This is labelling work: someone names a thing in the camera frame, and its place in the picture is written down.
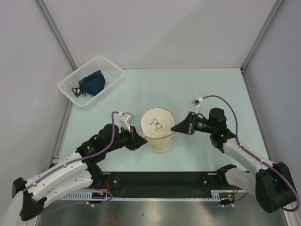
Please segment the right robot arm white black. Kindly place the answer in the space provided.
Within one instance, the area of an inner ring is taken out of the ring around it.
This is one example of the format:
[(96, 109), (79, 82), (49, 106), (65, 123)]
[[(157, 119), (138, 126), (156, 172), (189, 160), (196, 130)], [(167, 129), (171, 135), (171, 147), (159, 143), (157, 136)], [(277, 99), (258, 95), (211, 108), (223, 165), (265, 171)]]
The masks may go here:
[(227, 127), (224, 110), (213, 108), (209, 117), (199, 117), (195, 112), (189, 112), (187, 117), (173, 126), (173, 132), (193, 135), (194, 132), (204, 132), (210, 135), (212, 145), (236, 160), (246, 170), (242, 171), (234, 165), (220, 168), (217, 184), (222, 189), (231, 185), (237, 186), (253, 195), (261, 208), (267, 213), (278, 209), (287, 210), (286, 206), (295, 203), (291, 211), (300, 207), (300, 198), (296, 192), (289, 168), (282, 162), (274, 163), (248, 150), (239, 142), (238, 136)]

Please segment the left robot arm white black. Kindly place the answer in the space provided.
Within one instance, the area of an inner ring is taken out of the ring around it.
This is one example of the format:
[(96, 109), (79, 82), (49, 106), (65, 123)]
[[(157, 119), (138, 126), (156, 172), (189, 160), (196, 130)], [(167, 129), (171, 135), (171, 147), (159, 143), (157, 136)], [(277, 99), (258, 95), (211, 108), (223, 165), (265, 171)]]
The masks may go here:
[(106, 154), (123, 147), (134, 151), (145, 145), (134, 126), (130, 129), (107, 124), (98, 134), (82, 143), (63, 162), (32, 178), (19, 177), (13, 181), (12, 195), (23, 193), (23, 202), (18, 217), (28, 221), (38, 216), (57, 198), (82, 188), (99, 188), (103, 185), (103, 172), (97, 163)]

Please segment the beige mesh laundry bag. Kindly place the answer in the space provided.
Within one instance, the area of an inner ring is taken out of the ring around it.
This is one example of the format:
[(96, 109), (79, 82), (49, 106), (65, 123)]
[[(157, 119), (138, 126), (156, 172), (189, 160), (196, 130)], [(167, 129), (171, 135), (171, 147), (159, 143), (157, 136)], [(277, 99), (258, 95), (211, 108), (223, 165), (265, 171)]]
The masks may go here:
[(168, 151), (174, 144), (176, 125), (174, 115), (166, 108), (157, 107), (148, 110), (141, 118), (141, 130), (148, 141), (148, 147), (154, 152)]

